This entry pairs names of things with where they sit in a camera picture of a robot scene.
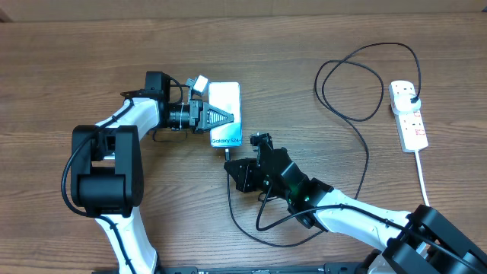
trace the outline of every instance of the white arm segment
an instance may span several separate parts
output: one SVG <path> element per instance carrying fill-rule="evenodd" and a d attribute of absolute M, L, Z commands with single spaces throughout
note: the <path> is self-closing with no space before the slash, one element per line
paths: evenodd
<path fill-rule="evenodd" d="M 331 193 L 327 193 L 317 206 L 339 204 L 364 209 L 402 226 L 406 225 L 409 221 L 406 218 L 409 212 L 379 209 L 378 207 L 354 200 L 343 194 L 340 190 L 333 190 Z M 392 237 L 397 237 L 400 233 L 399 229 L 386 226 L 384 223 L 352 209 L 324 209 L 317 211 L 314 215 L 330 232 L 338 232 L 354 237 L 380 251 L 386 249 L 387 240 Z"/>
<path fill-rule="evenodd" d="M 149 98 L 133 98 L 134 106 L 118 121 L 109 125 L 109 128 L 117 128 L 119 126 L 137 126 L 138 140 L 152 128 L 159 124 L 159 106 L 158 102 Z M 117 110 L 113 115 L 121 113 L 125 108 L 129 107 L 130 100 L 123 101 L 123 106 Z M 101 122 L 97 123 L 97 126 L 101 126 L 106 122 L 109 122 L 112 117 L 109 117 Z"/>
<path fill-rule="evenodd" d="M 149 243 L 139 208 L 134 207 L 132 214 L 128 218 L 124 218 L 122 215 L 104 216 L 116 224 L 125 251 L 127 252 L 130 262 L 134 266 L 135 272 L 137 274 L 153 274 L 158 255 Z M 105 230 L 105 233 L 107 233 L 108 239 L 112 244 L 113 251 L 115 251 L 116 258 L 119 261 L 119 274 L 132 274 L 129 266 L 125 263 L 115 232 L 110 229 L 110 225 L 106 221 L 98 218 L 95 220 L 97 220 L 98 224 Z"/>

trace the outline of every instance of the wooden table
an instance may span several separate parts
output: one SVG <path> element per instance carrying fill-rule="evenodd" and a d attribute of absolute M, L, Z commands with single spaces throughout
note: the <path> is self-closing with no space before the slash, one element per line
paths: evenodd
<path fill-rule="evenodd" d="M 294 18 L 0 24 L 0 272 L 88 273 L 116 267 L 95 221 L 71 213 L 59 191 L 79 124 L 105 119 L 120 91 L 142 88 L 145 72 L 181 82 L 204 74 L 241 85 L 244 145 L 233 158 L 253 157 L 248 137 L 270 132 L 303 172 L 352 196 L 364 149 L 352 130 L 312 92 L 327 59 L 368 43 L 402 42 L 418 54 L 422 113 L 430 146 L 421 152 L 431 205 L 487 250 L 487 17 L 403 14 Z M 410 53 L 398 46 L 367 49 L 354 60 L 376 69 L 385 85 L 417 84 Z M 343 66 L 326 92 L 350 116 L 367 116 L 380 96 L 377 79 Z M 377 115 L 356 123 L 371 150 L 359 199 L 414 210 L 422 197 L 412 154 L 401 152 L 385 99 Z M 159 139 L 181 139 L 164 131 Z M 145 172 L 142 217 L 165 266 L 289 266 L 360 261 L 371 247 L 324 234 L 291 249 L 258 244 L 228 214 L 222 151 L 208 135 L 180 144 L 141 143 Z M 308 237 L 296 221 L 255 231 L 258 193 L 234 189 L 235 215 L 251 234 L 274 243 Z M 287 214 L 266 208 L 263 224 Z"/>

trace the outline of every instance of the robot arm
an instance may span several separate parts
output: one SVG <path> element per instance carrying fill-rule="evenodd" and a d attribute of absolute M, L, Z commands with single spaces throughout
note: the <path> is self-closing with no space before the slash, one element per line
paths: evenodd
<path fill-rule="evenodd" d="M 107 233 L 119 261 L 117 273 L 162 271 L 138 207 L 144 192 L 139 143 L 142 137 L 154 128 L 203 133 L 234 121 L 233 114 L 193 100 L 193 94 L 202 96 L 209 84 L 202 76 L 189 81 L 187 104 L 169 103 L 171 79 L 162 72 L 147 72 L 145 88 L 121 93 L 125 100 L 112 117 L 95 126 L 77 126 L 73 130 L 72 150 L 80 146 L 81 150 L 71 166 L 72 200 L 76 206 L 84 207 L 88 217 L 96 218 Z M 115 160 L 115 166 L 91 164 L 102 160 Z"/>
<path fill-rule="evenodd" d="M 274 149 L 269 134 L 254 135 L 250 143 L 256 147 L 257 158 L 229 161 L 224 169 L 234 178 L 237 190 L 260 190 L 267 193 L 266 198 L 282 198 L 291 213 L 265 228 L 257 222 L 258 230 L 268 230 L 295 217 L 306 228 L 315 226 L 354 237 L 381 252 L 375 255 L 378 260 L 362 266 L 361 271 L 367 273 L 487 270 L 487 255 L 438 211 L 420 205 L 413 213 L 395 212 L 359 202 L 316 178 L 310 180 L 285 148 Z M 426 254 L 426 244 L 435 245 L 435 241 L 440 249 L 431 247 Z"/>

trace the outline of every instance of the power strip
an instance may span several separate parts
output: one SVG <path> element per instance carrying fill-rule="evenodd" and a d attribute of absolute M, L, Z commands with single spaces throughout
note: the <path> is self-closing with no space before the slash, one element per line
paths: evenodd
<path fill-rule="evenodd" d="M 415 88 L 408 81 L 393 81 L 389 85 L 391 107 L 396 118 L 397 132 L 404 152 L 414 152 L 416 165 L 418 166 L 419 183 L 425 205 L 429 206 L 426 195 L 425 183 L 423 180 L 419 151 L 428 147 L 425 124 L 421 117 L 419 108 L 421 101 L 411 103 L 410 98 L 415 96 Z"/>

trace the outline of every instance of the wall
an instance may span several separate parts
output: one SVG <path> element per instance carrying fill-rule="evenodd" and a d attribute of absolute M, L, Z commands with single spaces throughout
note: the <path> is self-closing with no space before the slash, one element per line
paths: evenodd
<path fill-rule="evenodd" d="M 0 0 L 4 21 L 478 12 L 487 0 Z"/>

